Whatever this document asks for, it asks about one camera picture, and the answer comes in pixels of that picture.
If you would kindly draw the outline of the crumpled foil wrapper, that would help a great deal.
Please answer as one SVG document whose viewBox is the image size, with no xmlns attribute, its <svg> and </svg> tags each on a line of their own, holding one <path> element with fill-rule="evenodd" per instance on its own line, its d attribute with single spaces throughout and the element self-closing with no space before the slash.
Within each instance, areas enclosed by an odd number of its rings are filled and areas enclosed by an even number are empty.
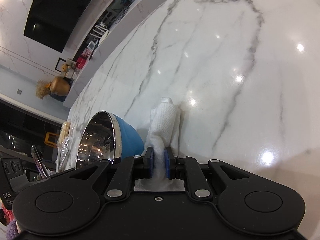
<svg viewBox="0 0 320 240">
<path fill-rule="evenodd" d="M 72 131 L 73 127 L 71 126 L 71 121 L 65 121 L 61 126 L 59 137 L 56 143 L 56 172 L 62 172 L 67 164 L 67 160 L 71 152 L 71 144 L 73 141 Z"/>
</svg>

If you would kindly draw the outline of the gold vase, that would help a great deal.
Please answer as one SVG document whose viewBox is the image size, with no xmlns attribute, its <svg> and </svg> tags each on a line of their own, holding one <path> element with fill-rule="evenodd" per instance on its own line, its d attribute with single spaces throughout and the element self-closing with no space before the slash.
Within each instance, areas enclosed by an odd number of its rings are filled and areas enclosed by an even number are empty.
<svg viewBox="0 0 320 240">
<path fill-rule="evenodd" d="M 70 84 L 63 77 L 57 76 L 51 82 L 50 92 L 58 96 L 66 96 L 70 88 Z"/>
</svg>

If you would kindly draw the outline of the white paper towel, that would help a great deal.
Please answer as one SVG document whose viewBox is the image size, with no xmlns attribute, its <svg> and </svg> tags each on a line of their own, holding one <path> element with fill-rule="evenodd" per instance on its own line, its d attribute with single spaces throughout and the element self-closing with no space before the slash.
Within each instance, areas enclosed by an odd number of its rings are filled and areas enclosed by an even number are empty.
<svg viewBox="0 0 320 240">
<path fill-rule="evenodd" d="M 170 147 L 174 156 L 179 155 L 181 110 L 171 98 L 160 98 L 150 112 L 150 126 L 144 147 L 153 148 L 153 172 L 151 179 L 135 181 L 135 191 L 183 191 L 184 182 L 167 178 L 165 149 Z"/>
</svg>

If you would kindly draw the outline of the white wifi router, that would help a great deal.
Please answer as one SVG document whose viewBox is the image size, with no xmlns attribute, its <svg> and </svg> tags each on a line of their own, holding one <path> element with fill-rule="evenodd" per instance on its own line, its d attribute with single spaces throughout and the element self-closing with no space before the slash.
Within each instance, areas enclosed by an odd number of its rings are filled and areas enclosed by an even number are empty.
<svg viewBox="0 0 320 240">
<path fill-rule="evenodd" d="M 95 24 L 89 35 L 93 37 L 93 41 L 98 46 L 108 36 L 109 30 L 104 23 Z"/>
</svg>

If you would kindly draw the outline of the black photo frame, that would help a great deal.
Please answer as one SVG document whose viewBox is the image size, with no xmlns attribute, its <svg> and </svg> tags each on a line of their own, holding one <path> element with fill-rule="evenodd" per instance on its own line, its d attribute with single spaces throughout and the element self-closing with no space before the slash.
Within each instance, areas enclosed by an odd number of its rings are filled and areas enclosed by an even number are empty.
<svg viewBox="0 0 320 240">
<path fill-rule="evenodd" d="M 66 60 L 65 59 L 62 59 L 62 58 L 59 58 L 57 63 L 56 63 L 56 66 L 55 66 L 55 70 L 57 72 L 60 72 L 60 73 L 63 73 L 65 72 L 64 71 L 64 65 L 66 64 Z"/>
</svg>

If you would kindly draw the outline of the black wall television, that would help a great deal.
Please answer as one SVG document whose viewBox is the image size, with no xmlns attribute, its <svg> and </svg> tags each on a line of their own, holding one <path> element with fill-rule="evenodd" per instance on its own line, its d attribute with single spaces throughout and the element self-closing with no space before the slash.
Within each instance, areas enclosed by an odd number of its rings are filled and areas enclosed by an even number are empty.
<svg viewBox="0 0 320 240">
<path fill-rule="evenodd" d="M 91 0 L 33 0 L 23 35 L 63 52 Z"/>
</svg>

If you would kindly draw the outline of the red pink box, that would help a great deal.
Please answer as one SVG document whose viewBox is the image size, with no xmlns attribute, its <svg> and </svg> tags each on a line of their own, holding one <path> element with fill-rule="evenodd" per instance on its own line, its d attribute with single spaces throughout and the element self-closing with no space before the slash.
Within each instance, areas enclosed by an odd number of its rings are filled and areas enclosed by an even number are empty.
<svg viewBox="0 0 320 240">
<path fill-rule="evenodd" d="M 85 48 L 76 61 L 76 68 L 82 69 L 92 55 L 92 51 Z"/>
</svg>

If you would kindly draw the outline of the blue stainless steel bowl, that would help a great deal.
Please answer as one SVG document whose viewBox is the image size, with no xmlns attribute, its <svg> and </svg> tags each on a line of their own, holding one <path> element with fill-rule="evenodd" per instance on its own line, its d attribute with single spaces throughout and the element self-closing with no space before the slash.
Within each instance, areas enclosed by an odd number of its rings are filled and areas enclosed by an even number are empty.
<svg viewBox="0 0 320 240">
<path fill-rule="evenodd" d="M 143 151 L 144 142 L 131 125 L 112 113 L 100 111 L 82 134 L 75 167 L 79 169 L 103 159 L 118 163 Z"/>
</svg>

